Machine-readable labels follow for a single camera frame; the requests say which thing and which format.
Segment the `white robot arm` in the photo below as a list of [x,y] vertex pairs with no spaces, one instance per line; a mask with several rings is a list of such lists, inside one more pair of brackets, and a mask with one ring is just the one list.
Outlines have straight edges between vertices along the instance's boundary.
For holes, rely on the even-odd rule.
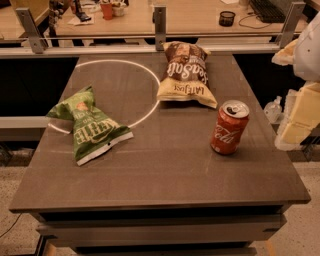
[[296,40],[272,57],[272,62],[292,65],[294,75],[305,81],[297,92],[288,92],[275,139],[277,149],[291,151],[320,124],[320,13]]

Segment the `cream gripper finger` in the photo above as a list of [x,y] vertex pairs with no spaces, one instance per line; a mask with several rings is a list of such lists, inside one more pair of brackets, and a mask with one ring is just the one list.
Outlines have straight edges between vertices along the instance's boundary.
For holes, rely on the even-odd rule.
[[278,51],[271,59],[271,62],[277,65],[292,65],[294,62],[294,50],[298,40],[295,39]]
[[277,130],[276,148],[284,151],[297,149],[319,124],[320,83],[306,82],[298,91],[290,89]]

